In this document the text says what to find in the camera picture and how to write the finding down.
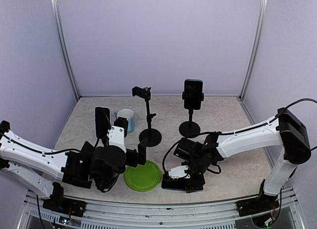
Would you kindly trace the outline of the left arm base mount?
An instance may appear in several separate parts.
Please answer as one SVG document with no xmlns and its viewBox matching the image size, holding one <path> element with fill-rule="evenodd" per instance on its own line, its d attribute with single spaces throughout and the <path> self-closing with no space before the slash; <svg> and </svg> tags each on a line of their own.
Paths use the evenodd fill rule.
<svg viewBox="0 0 317 229">
<path fill-rule="evenodd" d="M 86 209 L 86 202 L 64 197 L 61 200 L 45 199 L 43 200 L 43 208 L 82 218 Z"/>
</svg>

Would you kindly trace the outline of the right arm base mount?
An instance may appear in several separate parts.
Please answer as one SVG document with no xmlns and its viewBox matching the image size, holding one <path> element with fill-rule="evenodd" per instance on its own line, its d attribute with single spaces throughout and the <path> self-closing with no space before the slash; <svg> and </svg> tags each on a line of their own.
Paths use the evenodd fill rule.
<svg viewBox="0 0 317 229">
<path fill-rule="evenodd" d="M 259 201 L 256 198 L 250 198 L 245 200 L 239 200 L 236 203 L 238 213 L 240 217 L 258 214 L 279 207 L 277 200 L 271 201 Z"/>
</svg>

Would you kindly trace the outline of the black phone blue case bottom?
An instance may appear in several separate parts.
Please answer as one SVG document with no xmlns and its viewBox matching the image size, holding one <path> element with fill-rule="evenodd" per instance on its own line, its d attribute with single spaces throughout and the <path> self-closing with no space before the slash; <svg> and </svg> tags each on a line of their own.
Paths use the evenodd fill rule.
<svg viewBox="0 0 317 229">
<path fill-rule="evenodd" d="M 163 178 L 161 188 L 166 190 L 185 191 L 185 179 L 168 180 Z"/>
</svg>

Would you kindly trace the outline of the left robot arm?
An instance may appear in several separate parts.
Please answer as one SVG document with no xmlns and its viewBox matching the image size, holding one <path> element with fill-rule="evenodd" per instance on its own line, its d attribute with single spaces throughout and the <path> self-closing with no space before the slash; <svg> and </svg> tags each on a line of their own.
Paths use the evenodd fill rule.
<svg viewBox="0 0 317 229">
<path fill-rule="evenodd" d="M 126 148 L 124 139 L 125 129 L 111 126 L 103 146 L 85 142 L 81 150 L 53 150 L 19 137 L 10 130 L 9 122 L 1 121 L 0 170 L 63 212 L 69 207 L 69 200 L 62 195 L 60 182 L 87 189 L 94 184 L 106 193 L 127 166 L 145 165 L 148 140 L 131 150 Z"/>
</svg>

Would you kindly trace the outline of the short black clamp stand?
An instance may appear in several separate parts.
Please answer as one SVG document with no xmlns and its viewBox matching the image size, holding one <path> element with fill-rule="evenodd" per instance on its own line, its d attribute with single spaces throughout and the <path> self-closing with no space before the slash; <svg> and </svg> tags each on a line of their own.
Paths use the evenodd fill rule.
<svg viewBox="0 0 317 229">
<path fill-rule="evenodd" d="M 194 138 L 201 131 L 200 126 L 197 123 L 193 122 L 193 113 L 194 110 L 188 110 L 189 120 L 183 122 L 179 126 L 179 132 L 183 137 Z"/>
</svg>

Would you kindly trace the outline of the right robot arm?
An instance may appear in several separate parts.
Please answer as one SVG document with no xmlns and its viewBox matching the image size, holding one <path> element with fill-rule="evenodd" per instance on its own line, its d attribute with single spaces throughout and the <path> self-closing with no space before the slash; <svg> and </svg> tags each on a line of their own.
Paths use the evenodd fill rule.
<svg viewBox="0 0 317 229">
<path fill-rule="evenodd" d="M 259 196 L 253 201 L 256 210 L 264 211 L 297 167 L 306 163 L 312 155 L 306 126 L 289 111 L 290 107 L 304 101 L 316 102 L 315 99 L 302 98 L 279 108 L 277 114 L 267 120 L 249 127 L 231 132 L 205 132 L 203 144 L 193 142 L 193 136 L 183 137 L 175 146 L 175 155 L 185 164 L 168 170 L 168 178 L 183 179 L 185 191 L 191 191 L 189 181 L 193 180 L 198 186 L 193 190 L 199 191 L 210 165 L 217 166 L 219 161 L 243 152 L 279 146 L 280 156 L 261 184 Z"/>
</svg>

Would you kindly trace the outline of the black phone white case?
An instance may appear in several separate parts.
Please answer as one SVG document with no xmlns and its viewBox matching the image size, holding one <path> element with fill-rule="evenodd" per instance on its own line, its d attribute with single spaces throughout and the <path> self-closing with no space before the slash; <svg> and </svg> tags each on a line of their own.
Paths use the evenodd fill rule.
<svg viewBox="0 0 317 229">
<path fill-rule="evenodd" d="M 110 109 L 108 107 L 95 107 L 95 128 L 96 137 L 104 139 L 111 128 Z"/>
</svg>

